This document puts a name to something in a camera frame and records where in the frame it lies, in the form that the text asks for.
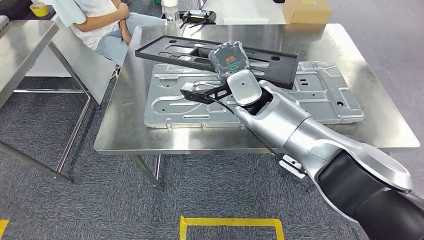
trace aluminum plate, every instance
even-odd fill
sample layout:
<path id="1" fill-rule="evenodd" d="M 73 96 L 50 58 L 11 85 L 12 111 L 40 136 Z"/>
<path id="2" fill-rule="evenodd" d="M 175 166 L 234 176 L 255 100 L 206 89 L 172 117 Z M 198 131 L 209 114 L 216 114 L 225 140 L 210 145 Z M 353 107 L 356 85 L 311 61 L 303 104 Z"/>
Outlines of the aluminum plate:
<path id="1" fill-rule="evenodd" d="M 153 68 L 144 113 L 147 127 L 164 129 L 242 126 L 233 114 L 217 103 L 205 105 L 186 100 L 180 89 L 187 82 L 194 83 L 197 89 L 215 88 L 221 84 L 214 72 L 170 64 L 157 64 Z M 321 124 L 350 124 L 360 122 L 365 117 L 340 71 L 332 63 L 299 62 L 293 89 L 283 90 L 295 97 L 300 106 Z M 236 106 L 232 95 L 221 101 L 230 108 Z"/>

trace gray carpet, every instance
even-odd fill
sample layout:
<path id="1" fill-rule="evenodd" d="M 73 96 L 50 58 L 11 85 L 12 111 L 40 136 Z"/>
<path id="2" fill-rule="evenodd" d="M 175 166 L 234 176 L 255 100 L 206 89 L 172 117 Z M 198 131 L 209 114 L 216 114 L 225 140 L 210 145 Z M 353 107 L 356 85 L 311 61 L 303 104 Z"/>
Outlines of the gray carpet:
<path id="1" fill-rule="evenodd" d="M 132 0 L 135 12 L 160 15 L 151 0 Z M 332 23 L 341 23 L 410 124 L 418 139 L 424 129 L 424 2 L 330 0 Z M 56 87 L 58 81 L 27 78 L 23 87 Z M 64 87 L 69 83 L 60 81 Z M 113 82 L 109 86 L 109 99 Z M 55 167 L 83 95 L 13 94 L 0 109 L 0 137 L 41 162 Z M 85 131 L 65 164 L 74 179 L 63 184 L 0 153 L 0 219 L 9 219 L 3 240 L 178 239 L 179 218 L 278 218 L 287 240 L 363 240 L 357 224 L 308 193 L 309 180 L 279 168 L 270 155 L 165 155 L 160 173 L 164 191 L 152 189 L 126 156 L 102 156 L 93 150 L 107 101 L 90 109 Z M 393 154 L 410 170 L 424 194 L 422 148 Z M 154 156 L 146 156 L 153 167 Z M 189 227 L 189 240 L 275 239 L 270 227 Z"/>

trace black plastic tray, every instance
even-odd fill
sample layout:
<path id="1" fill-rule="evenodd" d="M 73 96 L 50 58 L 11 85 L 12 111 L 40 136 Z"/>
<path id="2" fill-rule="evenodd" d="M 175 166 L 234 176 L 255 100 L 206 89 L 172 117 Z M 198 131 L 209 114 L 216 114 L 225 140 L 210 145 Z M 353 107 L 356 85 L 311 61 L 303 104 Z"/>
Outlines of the black plastic tray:
<path id="1" fill-rule="evenodd" d="M 135 50 L 138 58 L 215 72 L 209 52 L 222 42 L 163 35 Z M 178 47 L 180 51 L 169 50 Z M 249 61 L 269 63 L 267 68 L 250 66 L 258 80 L 267 80 L 280 88 L 292 89 L 299 64 L 297 54 L 269 51 L 243 45 Z"/>

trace white bottle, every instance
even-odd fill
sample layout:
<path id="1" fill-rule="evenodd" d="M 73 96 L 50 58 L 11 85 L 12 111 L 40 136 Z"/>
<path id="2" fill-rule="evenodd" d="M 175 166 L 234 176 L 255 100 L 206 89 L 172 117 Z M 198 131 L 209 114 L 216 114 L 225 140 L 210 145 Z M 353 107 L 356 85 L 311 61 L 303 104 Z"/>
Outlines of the white bottle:
<path id="1" fill-rule="evenodd" d="M 178 0 L 162 0 L 161 4 L 166 16 L 166 24 L 168 26 L 177 26 L 182 23 L 178 12 Z"/>

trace green light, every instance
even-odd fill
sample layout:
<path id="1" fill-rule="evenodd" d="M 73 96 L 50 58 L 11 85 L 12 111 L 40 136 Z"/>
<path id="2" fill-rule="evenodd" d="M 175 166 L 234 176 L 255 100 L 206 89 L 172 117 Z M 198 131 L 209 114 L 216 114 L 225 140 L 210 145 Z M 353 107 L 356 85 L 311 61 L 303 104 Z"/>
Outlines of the green light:
<path id="1" fill-rule="evenodd" d="M 229 70 L 230 71 L 233 71 L 233 70 L 235 70 L 235 69 L 237 69 L 239 66 L 236 64 L 236 65 L 232 65 L 232 66 L 230 66 L 229 67 Z"/>

